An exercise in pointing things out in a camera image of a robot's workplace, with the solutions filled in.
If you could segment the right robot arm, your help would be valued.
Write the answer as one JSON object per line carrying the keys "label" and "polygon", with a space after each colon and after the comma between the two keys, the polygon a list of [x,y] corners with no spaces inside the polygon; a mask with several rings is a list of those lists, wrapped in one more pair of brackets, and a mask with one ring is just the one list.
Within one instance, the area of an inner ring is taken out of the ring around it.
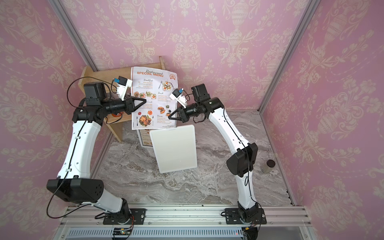
{"label": "right robot arm", "polygon": [[227,143],[231,157],[227,167],[235,176],[238,188],[238,212],[242,222],[264,225],[267,223],[261,204],[257,202],[253,188],[253,170],[258,153],[256,143],[250,143],[231,121],[224,104],[219,98],[212,98],[204,84],[192,87],[194,103],[188,104],[184,90],[174,90],[170,98],[181,107],[174,110],[168,118],[186,123],[191,117],[204,115],[219,130]]}

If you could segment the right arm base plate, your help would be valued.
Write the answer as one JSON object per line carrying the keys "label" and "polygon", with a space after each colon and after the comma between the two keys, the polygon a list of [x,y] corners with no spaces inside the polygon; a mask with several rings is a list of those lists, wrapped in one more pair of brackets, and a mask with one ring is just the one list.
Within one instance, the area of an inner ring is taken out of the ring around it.
{"label": "right arm base plate", "polygon": [[262,208],[252,208],[249,210],[227,208],[221,212],[221,216],[226,219],[227,225],[266,225],[267,219]]}

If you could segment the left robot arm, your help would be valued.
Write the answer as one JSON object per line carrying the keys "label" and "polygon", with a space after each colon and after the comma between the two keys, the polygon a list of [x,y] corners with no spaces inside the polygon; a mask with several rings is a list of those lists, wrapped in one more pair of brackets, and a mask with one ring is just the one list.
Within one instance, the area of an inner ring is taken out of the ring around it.
{"label": "left robot arm", "polygon": [[96,138],[108,115],[131,113],[146,103],[143,98],[127,95],[132,81],[118,77],[113,80],[117,98],[107,94],[113,84],[93,78],[84,84],[85,97],[75,106],[73,132],[67,156],[62,168],[53,180],[48,180],[47,190],[67,203],[78,205],[78,209],[93,206],[103,211],[96,216],[105,218],[114,224],[134,224],[128,202],[116,197],[104,187],[101,180],[91,179],[91,158]]}

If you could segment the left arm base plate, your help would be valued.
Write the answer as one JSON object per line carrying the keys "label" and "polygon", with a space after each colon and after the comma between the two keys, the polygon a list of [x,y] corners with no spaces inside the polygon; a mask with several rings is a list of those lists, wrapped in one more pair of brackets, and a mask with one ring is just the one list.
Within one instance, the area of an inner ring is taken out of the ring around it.
{"label": "left arm base plate", "polygon": [[146,218],[145,208],[129,209],[127,213],[105,214],[104,225],[143,225]]}

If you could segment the pink special menu sheet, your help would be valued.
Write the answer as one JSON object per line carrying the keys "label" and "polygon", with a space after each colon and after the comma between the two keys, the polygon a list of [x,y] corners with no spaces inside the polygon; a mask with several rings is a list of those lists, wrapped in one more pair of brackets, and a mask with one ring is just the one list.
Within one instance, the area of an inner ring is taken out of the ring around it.
{"label": "pink special menu sheet", "polygon": [[177,126],[168,116],[177,108],[177,101],[171,99],[172,92],[178,88],[176,73],[148,68],[131,69],[133,97],[147,102],[132,113],[132,129],[171,129]]}

